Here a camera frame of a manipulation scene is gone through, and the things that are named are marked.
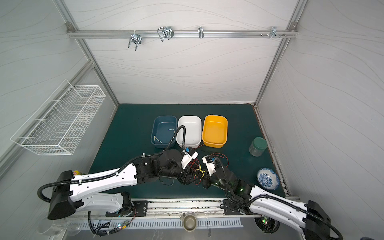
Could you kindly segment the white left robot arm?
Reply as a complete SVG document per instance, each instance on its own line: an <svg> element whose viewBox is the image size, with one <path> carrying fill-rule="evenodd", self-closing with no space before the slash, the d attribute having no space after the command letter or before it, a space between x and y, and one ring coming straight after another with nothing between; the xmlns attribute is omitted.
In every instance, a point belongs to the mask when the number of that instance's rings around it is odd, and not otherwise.
<svg viewBox="0 0 384 240"><path fill-rule="evenodd" d="M38 197L50 204L48 219L67 218L76 212L101 210L117 215L130 206L129 194L106 194L115 188L152 183L160 178L178 180L189 185L204 174L189 165L197 157L194 150L179 152L164 150L157 154L141 155L126 162L119 169L90 175L75 176L71 171L60 174L54 183L41 186Z"/></svg>

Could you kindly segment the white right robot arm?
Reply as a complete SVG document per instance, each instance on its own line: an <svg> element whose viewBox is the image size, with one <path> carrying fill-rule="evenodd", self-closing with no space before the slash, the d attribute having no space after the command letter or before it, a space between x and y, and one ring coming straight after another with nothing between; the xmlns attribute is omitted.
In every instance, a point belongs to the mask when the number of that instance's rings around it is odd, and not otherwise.
<svg viewBox="0 0 384 240"><path fill-rule="evenodd" d="M330 217L314 202L297 202L269 193L238 179L228 168L218 167L214 173L198 174L204 188L210 186L225 192L225 206L242 214L256 214L273 219L297 230L307 240L341 240Z"/></svg>

